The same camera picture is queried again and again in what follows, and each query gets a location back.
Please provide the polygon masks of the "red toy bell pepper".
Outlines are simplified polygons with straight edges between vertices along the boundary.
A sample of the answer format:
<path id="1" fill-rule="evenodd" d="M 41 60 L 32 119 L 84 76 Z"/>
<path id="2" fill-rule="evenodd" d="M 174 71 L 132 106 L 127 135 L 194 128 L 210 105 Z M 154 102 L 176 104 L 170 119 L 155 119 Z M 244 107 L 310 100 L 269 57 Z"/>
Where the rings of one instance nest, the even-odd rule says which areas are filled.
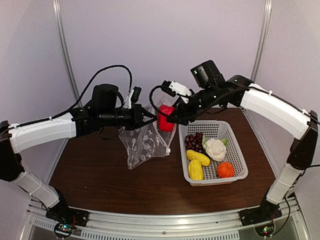
<path id="1" fill-rule="evenodd" d="M 174 111 L 174 107 L 173 106 L 168 106 L 168 105 L 165 105 L 165 104 L 162 104 L 160 107 L 159 107 L 159 110 L 163 113 L 163 114 L 166 114 L 166 115 L 170 115 L 173 111 Z M 174 129 L 174 126 L 175 124 L 174 123 L 170 123 L 167 121 L 167 118 L 158 113 L 158 127 L 159 127 L 159 130 L 160 131 L 163 131 L 163 132 L 172 132 L 173 129 Z"/>

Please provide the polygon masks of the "clear zip top bag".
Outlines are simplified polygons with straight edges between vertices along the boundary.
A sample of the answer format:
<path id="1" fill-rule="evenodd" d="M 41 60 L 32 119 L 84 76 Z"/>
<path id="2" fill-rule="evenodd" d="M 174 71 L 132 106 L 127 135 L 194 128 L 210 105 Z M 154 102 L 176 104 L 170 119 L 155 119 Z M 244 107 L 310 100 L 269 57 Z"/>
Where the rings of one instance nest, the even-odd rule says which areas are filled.
<path id="1" fill-rule="evenodd" d="M 119 139 L 126 150 L 127 168 L 133 170 L 152 158 L 170 155 L 176 129 L 174 124 L 171 131 L 161 130 L 156 120 L 138 129 L 120 130 Z"/>

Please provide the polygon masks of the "yellow toy fruit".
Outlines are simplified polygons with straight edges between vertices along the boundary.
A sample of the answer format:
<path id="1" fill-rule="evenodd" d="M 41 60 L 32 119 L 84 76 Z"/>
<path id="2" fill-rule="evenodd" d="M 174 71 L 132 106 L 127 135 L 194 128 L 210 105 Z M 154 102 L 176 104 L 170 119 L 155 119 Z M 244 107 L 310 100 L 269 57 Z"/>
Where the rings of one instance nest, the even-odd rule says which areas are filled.
<path id="1" fill-rule="evenodd" d="M 205 167 L 208 167 L 211 163 L 211 160 L 206 155 L 191 149 L 186 151 L 186 157 L 189 161 L 198 160 Z"/>
<path id="2" fill-rule="evenodd" d="M 200 181 L 203 180 L 204 174 L 202 164 L 199 160 L 194 159 L 189 162 L 188 174 L 192 180 Z"/>

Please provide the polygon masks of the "yellow toy fruit front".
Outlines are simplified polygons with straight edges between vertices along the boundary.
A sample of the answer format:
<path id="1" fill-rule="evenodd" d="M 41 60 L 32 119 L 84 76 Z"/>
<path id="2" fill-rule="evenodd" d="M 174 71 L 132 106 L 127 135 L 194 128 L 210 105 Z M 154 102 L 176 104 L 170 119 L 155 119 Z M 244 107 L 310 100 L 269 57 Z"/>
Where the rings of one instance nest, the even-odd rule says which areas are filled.
<path id="1" fill-rule="evenodd" d="M 194 159 L 189 162 L 188 174 L 192 180 L 200 181 L 203 180 L 204 174 L 202 164 L 199 160 Z"/>

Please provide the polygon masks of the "orange toy pumpkin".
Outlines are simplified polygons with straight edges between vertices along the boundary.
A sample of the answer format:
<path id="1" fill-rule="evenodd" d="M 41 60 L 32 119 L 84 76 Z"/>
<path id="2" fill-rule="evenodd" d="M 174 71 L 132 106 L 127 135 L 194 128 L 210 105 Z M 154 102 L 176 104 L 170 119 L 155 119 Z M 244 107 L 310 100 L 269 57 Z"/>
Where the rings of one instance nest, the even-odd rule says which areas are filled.
<path id="1" fill-rule="evenodd" d="M 222 162 L 217 167 L 217 174 L 219 178 L 231 178 L 235 175 L 233 165 L 229 162 Z"/>

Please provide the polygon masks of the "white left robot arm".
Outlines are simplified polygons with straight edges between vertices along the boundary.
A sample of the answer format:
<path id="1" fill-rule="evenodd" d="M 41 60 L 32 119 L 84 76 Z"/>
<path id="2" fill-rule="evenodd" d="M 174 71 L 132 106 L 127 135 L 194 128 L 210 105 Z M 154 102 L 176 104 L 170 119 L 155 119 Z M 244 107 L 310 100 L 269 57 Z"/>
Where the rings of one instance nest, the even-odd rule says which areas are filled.
<path id="1" fill-rule="evenodd" d="M 84 107 L 72 108 L 61 116 L 12 125 L 2 121 L 1 180 L 13 182 L 37 198 L 57 220 L 69 221 L 73 214 L 63 195 L 28 172 L 22 165 L 20 153 L 60 139 L 83 137 L 96 131 L 102 133 L 105 127 L 123 127 L 129 131 L 155 122 L 157 117 L 137 103 L 140 93 L 141 88 L 134 87 L 127 98 L 123 98 L 117 86 L 100 84 L 93 88 L 91 100 Z"/>

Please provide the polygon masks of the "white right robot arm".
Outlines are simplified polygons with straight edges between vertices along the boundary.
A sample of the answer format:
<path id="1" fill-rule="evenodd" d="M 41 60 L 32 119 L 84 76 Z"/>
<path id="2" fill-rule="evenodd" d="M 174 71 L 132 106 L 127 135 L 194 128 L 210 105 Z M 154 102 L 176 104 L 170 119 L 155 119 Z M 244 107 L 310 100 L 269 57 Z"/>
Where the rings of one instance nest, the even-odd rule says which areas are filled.
<path id="1" fill-rule="evenodd" d="M 280 212 L 279 203 L 313 162 L 318 141 L 318 116 L 264 90 L 250 79 L 235 75 L 225 80 L 212 60 L 191 69 L 201 90 L 192 92 L 176 81 L 164 81 L 162 90 L 179 96 L 168 121 L 187 125 L 213 106 L 232 104 L 253 111 L 288 131 L 294 138 L 286 164 L 266 192 L 260 206 L 244 209 L 239 216 L 243 225 L 270 221 Z"/>

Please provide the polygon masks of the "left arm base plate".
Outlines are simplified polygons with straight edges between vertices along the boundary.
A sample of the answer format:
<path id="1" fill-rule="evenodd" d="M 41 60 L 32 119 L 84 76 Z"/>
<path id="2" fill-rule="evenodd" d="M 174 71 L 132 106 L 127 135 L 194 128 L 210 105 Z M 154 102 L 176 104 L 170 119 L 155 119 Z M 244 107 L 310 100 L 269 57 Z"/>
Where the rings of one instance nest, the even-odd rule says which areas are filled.
<path id="1" fill-rule="evenodd" d="M 49 209 L 45 216 L 70 226 L 86 227 L 89 219 L 89 212 L 68 207 L 66 209 Z"/>

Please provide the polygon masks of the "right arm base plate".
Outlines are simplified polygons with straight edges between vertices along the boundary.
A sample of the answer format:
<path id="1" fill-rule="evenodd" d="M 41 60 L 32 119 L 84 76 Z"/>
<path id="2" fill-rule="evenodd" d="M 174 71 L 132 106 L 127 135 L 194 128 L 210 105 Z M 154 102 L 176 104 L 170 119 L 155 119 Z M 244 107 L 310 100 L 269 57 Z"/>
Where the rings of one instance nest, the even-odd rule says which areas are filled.
<path id="1" fill-rule="evenodd" d="M 281 217 L 282 211 L 276 209 L 275 211 L 270 211 L 263 207 L 254 207 L 243 209 L 239 212 L 239 217 L 242 226 L 257 225 L 264 222 L 270 222 L 275 218 Z"/>

